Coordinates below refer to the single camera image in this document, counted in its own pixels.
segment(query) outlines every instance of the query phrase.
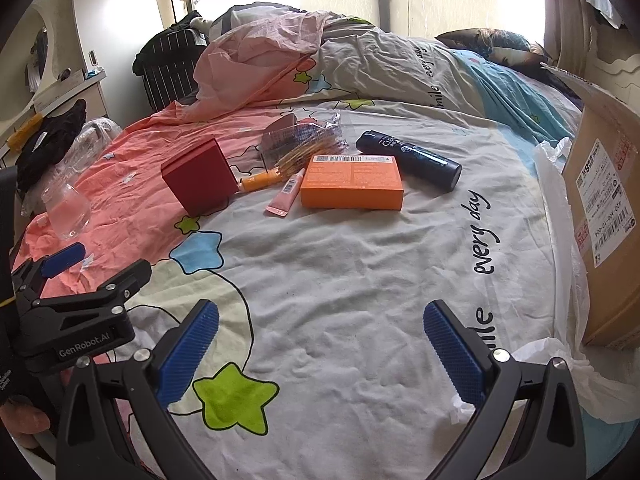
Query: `human hand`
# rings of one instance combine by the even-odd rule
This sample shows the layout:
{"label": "human hand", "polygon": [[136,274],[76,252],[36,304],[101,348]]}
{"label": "human hand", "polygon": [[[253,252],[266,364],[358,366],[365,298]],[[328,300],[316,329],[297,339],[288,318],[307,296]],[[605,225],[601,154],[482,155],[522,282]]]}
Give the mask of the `human hand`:
{"label": "human hand", "polygon": [[27,449],[38,447],[33,435],[48,430],[50,425],[47,415],[37,408],[10,400],[0,406],[0,419],[18,444]]}

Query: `yellow object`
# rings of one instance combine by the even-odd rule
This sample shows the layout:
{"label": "yellow object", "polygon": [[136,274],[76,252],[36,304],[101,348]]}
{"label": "yellow object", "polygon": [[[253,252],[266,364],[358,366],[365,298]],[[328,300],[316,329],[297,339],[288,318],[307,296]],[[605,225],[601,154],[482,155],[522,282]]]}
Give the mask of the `yellow object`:
{"label": "yellow object", "polygon": [[0,302],[0,308],[7,306],[8,304],[10,304],[12,301],[15,301],[15,296],[10,297],[8,300],[4,300],[2,302]]}
{"label": "yellow object", "polygon": [[344,144],[341,140],[331,131],[324,128],[319,134],[307,139],[283,156],[276,163],[276,168],[284,180],[295,175],[300,170],[304,170],[314,155],[340,153],[343,149]]}
{"label": "yellow object", "polygon": [[283,180],[282,175],[278,169],[269,170],[265,173],[258,173],[254,176],[248,176],[240,180],[240,189],[245,193],[249,191],[256,191],[257,189],[263,189],[265,187],[272,186]]}
{"label": "yellow object", "polygon": [[7,140],[6,145],[9,149],[12,152],[19,152],[24,146],[24,143],[29,140],[29,137],[38,131],[43,120],[44,117],[42,114],[37,113],[31,119],[24,121],[22,126]]}

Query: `orange box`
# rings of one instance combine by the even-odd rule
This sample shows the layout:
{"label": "orange box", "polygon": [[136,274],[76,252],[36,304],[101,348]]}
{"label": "orange box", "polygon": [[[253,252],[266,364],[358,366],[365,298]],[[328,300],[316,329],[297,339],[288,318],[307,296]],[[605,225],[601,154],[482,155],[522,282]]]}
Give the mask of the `orange box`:
{"label": "orange box", "polygon": [[396,159],[383,155],[316,155],[300,188],[309,208],[400,211],[403,197]]}

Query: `pink blanket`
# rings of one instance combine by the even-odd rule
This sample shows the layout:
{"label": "pink blanket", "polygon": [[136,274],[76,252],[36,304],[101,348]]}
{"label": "pink blanket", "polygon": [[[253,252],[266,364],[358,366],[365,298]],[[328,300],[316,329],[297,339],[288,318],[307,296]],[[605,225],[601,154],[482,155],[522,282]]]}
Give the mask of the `pink blanket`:
{"label": "pink blanket", "polygon": [[320,47],[328,12],[288,12],[235,28],[211,43],[193,73],[198,101],[182,108],[183,121],[206,121],[251,102],[300,95],[293,78],[301,60]]}
{"label": "pink blanket", "polygon": [[[248,108],[211,123],[183,124],[182,109],[174,102],[132,124],[107,148],[113,157],[100,158],[81,175],[76,187],[90,199],[92,212],[76,241],[93,256],[86,270],[78,264],[49,280],[43,297],[95,290],[141,257],[151,264],[167,258],[184,238],[174,225],[186,213],[162,180],[160,165],[203,134],[214,134],[227,158],[242,155],[280,117],[276,108]],[[47,215],[40,215],[27,228],[15,266],[68,245],[56,237]]]}
{"label": "pink blanket", "polygon": [[[305,84],[285,76],[315,65],[308,56],[318,50],[328,17],[291,12],[238,27],[209,45],[194,73],[199,101],[190,107],[174,102],[132,124],[108,147],[113,157],[100,158],[76,183],[92,203],[90,224],[78,238],[89,255],[86,270],[77,265],[50,280],[43,296],[95,290],[141,256],[151,264],[167,258],[184,238],[174,225],[185,213],[160,165],[203,134],[215,134],[228,159],[258,144],[280,111],[240,108],[305,92]],[[27,228],[16,266],[67,245],[41,215]]]}

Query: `cardboard box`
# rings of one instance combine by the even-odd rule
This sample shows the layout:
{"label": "cardboard box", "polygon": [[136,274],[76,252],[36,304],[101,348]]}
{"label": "cardboard box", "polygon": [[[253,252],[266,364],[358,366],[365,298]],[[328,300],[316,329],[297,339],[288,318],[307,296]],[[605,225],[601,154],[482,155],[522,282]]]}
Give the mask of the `cardboard box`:
{"label": "cardboard box", "polygon": [[598,86],[552,70],[583,100],[562,176],[591,309],[586,344],[640,347],[640,116]]}
{"label": "cardboard box", "polygon": [[383,155],[316,155],[306,169],[300,200],[309,208],[402,208],[396,159]]}

